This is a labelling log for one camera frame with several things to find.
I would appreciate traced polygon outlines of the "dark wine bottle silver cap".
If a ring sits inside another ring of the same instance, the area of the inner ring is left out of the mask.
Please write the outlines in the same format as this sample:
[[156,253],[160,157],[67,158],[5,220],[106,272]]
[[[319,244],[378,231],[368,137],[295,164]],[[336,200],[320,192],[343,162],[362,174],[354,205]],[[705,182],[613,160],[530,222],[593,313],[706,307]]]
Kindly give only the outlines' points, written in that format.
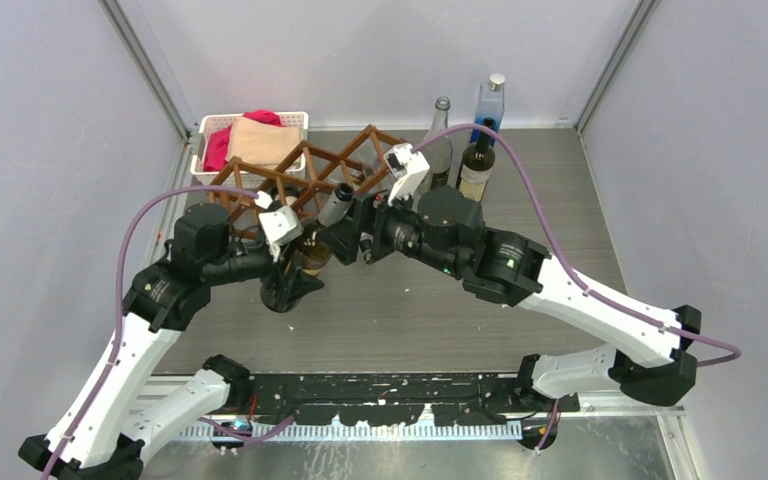
[[302,222],[303,232],[294,242],[293,258],[300,262],[305,273],[316,277],[327,265],[332,252],[318,234],[344,217],[353,196],[354,190],[348,183],[339,183],[319,212]]

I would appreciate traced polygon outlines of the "dark wine bottle black neck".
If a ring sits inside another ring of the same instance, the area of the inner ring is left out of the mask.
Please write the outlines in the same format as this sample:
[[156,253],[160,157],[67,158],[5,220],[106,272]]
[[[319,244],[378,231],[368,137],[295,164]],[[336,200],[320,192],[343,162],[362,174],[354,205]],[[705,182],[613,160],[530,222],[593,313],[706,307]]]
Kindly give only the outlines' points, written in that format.
[[289,185],[282,188],[273,186],[270,189],[270,195],[272,202],[268,207],[268,210],[275,211],[282,206],[291,207],[298,200],[300,189],[295,185]]

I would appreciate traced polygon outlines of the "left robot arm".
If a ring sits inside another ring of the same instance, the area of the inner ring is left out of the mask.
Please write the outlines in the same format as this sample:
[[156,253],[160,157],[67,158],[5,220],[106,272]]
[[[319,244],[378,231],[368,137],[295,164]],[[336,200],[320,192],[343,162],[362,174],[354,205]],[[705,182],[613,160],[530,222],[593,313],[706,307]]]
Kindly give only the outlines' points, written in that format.
[[44,478],[136,479],[170,440],[205,415],[237,413],[252,401],[249,370],[221,354],[208,358],[159,403],[132,407],[159,361],[215,286],[259,280],[265,304],[279,312],[321,282],[282,267],[302,226],[288,206],[273,203],[259,217],[260,242],[237,244],[229,212],[216,204],[190,208],[175,224],[166,254],[119,286],[119,318],[78,397],[47,433],[26,438],[19,457]]

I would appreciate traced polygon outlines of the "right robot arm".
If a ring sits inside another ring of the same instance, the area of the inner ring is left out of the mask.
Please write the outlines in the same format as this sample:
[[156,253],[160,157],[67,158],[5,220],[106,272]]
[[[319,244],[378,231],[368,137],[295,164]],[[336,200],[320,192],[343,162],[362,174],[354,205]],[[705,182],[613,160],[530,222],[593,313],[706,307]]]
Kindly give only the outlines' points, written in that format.
[[452,187],[427,193],[417,208],[389,202],[385,194],[358,194],[317,237],[344,265],[360,252],[370,262],[398,252],[461,281],[479,300],[539,312],[603,340],[577,353],[525,356],[513,392],[527,410],[603,390],[673,406],[696,384],[698,361],[687,336],[700,330],[698,309],[652,307],[613,289],[586,291],[558,256],[515,232],[487,226],[481,205]]

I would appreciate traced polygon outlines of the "clear glass bottle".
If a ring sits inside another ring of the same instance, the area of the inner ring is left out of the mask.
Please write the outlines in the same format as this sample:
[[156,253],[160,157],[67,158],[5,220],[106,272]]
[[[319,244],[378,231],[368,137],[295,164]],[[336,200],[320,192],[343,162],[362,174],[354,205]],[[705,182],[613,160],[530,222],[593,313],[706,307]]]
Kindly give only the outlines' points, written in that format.
[[[451,102],[448,97],[441,96],[435,101],[435,112],[432,124],[425,135],[425,140],[448,128],[449,109]],[[453,159],[451,139],[444,136],[422,150],[429,164],[426,174],[419,187],[419,194],[448,184]]]

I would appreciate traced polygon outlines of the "clear bottle gold black cap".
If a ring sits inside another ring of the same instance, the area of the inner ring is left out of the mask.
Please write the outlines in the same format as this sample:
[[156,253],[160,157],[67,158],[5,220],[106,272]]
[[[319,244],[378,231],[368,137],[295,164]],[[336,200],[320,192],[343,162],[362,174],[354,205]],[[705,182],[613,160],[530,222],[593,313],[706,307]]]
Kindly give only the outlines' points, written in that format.
[[360,248],[362,260],[367,265],[372,265],[375,263],[375,260],[373,258],[373,246],[374,246],[374,242],[371,238],[362,237],[359,242],[359,248]]

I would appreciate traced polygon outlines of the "blue square glass bottle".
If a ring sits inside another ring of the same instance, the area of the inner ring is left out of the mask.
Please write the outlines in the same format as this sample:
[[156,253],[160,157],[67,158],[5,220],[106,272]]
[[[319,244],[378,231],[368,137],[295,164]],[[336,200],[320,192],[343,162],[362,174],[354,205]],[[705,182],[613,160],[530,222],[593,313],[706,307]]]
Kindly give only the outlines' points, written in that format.
[[490,118],[493,120],[492,128],[495,132],[499,131],[505,111],[505,81],[506,78],[501,73],[491,74],[480,85],[477,96],[474,122],[483,125],[484,120]]

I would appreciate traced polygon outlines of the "brown wooden wine rack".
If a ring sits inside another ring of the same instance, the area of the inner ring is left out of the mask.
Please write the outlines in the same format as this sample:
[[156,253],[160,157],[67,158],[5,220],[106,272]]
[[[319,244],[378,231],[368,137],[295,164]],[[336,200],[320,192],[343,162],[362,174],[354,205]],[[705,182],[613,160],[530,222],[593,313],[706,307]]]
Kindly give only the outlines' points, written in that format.
[[325,205],[326,196],[341,182],[348,183],[360,193],[384,190],[385,184],[393,179],[385,165],[384,153],[404,142],[403,138],[369,124],[338,152],[302,139],[274,167],[233,159],[210,184],[268,194],[273,186],[295,185],[300,189],[300,195],[291,208],[306,219]]

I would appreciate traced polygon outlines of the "dark green wine bottle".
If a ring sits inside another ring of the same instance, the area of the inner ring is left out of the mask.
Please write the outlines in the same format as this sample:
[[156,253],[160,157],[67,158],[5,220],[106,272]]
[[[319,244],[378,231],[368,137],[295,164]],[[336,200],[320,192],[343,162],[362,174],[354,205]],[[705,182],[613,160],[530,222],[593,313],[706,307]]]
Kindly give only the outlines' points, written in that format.
[[481,130],[476,134],[476,139],[462,153],[456,188],[468,200],[480,202],[495,164],[495,152],[491,135]]

